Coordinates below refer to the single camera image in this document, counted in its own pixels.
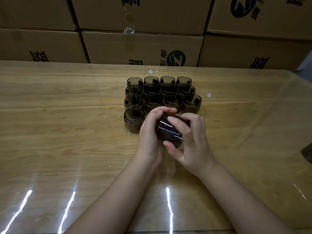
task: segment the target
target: right hand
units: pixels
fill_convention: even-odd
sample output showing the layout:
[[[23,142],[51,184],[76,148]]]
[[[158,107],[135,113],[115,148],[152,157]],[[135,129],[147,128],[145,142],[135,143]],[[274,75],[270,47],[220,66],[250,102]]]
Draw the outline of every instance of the right hand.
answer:
[[[182,134],[184,150],[176,149],[169,141],[163,144],[171,157],[201,179],[216,164],[206,136],[205,119],[193,113],[184,113],[181,117],[190,120],[191,126],[174,117],[168,117],[168,121]]]

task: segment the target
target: cardboard box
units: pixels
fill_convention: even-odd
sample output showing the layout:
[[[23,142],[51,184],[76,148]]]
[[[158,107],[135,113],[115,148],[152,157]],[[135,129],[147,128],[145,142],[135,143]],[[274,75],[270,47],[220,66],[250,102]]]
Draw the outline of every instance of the cardboard box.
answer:
[[[88,63],[80,34],[0,29],[0,60]]]
[[[72,0],[86,30],[202,35],[211,0]]]
[[[207,31],[312,40],[312,0],[215,0]]]
[[[311,41],[206,35],[198,66],[296,70]]]
[[[75,30],[67,0],[0,0],[0,28]]]
[[[91,63],[196,66],[202,36],[83,31]]]

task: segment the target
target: wooden table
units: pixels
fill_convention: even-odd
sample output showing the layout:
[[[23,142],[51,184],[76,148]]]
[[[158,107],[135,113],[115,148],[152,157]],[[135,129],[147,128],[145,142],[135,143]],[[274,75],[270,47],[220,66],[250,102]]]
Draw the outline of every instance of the wooden table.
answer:
[[[64,231],[107,188],[138,139],[123,122],[126,80],[149,70],[191,77],[216,159],[289,225],[312,228],[312,164],[300,153],[312,142],[312,85],[295,74],[1,61],[0,231]],[[174,231],[232,229],[166,155],[128,230],[170,231],[169,202]]]

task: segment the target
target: forearm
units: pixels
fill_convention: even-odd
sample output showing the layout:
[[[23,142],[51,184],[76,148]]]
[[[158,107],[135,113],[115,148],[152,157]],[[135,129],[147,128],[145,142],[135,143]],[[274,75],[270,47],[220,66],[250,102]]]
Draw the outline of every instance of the forearm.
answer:
[[[224,166],[214,165],[201,180],[226,212],[237,233],[295,233]]]
[[[66,234],[124,233],[153,172],[154,167],[134,157]]]

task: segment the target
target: smoky glass cup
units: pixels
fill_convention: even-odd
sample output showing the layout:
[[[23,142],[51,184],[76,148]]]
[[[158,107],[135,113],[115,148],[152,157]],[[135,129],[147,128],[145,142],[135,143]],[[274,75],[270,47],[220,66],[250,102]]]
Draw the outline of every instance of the smoky glass cup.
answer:
[[[152,84],[144,85],[144,90],[143,90],[144,98],[149,94],[159,94],[159,93],[160,93],[159,84],[152,83]]]
[[[143,89],[143,80],[139,77],[131,77],[127,79],[127,86],[129,87],[133,85],[140,86],[141,89]]]
[[[186,76],[180,76],[177,78],[176,85],[179,88],[182,84],[190,84],[192,85],[192,79]]]
[[[124,100],[124,109],[129,108],[143,108],[144,109],[144,98],[139,95],[129,95]]]
[[[160,86],[164,84],[175,84],[175,78],[169,75],[164,75],[160,78]]]
[[[168,94],[163,99],[163,104],[169,108],[176,108],[177,113],[181,111],[183,98],[179,94]]]
[[[164,98],[168,94],[175,94],[177,92],[177,86],[173,84],[164,84],[161,86],[160,94]]]
[[[131,133],[139,133],[145,119],[142,108],[129,108],[124,112],[124,125]]]
[[[183,141],[182,134],[170,122],[168,122],[167,118],[169,116],[180,119],[188,126],[190,126],[191,122],[179,116],[168,114],[166,112],[163,112],[161,118],[156,121],[155,132],[156,132],[157,138],[161,141],[165,141],[165,140],[169,141],[176,148],[178,148]]]
[[[130,95],[140,95],[141,96],[143,94],[143,90],[138,85],[132,85],[132,86],[128,86],[124,93],[125,93],[126,97],[128,97]]]
[[[183,98],[182,111],[197,114],[201,106],[201,97],[198,94],[186,95]]]
[[[182,84],[182,85],[180,85],[179,89],[177,90],[177,93],[181,97],[184,97],[185,95],[195,94],[195,87],[192,85],[188,85],[188,84]]]
[[[163,104],[163,99],[159,94],[149,94],[145,97],[145,111],[149,113],[154,108],[160,107]]]
[[[147,76],[144,78],[143,85],[145,87],[148,84],[159,85],[159,79],[156,76]]]

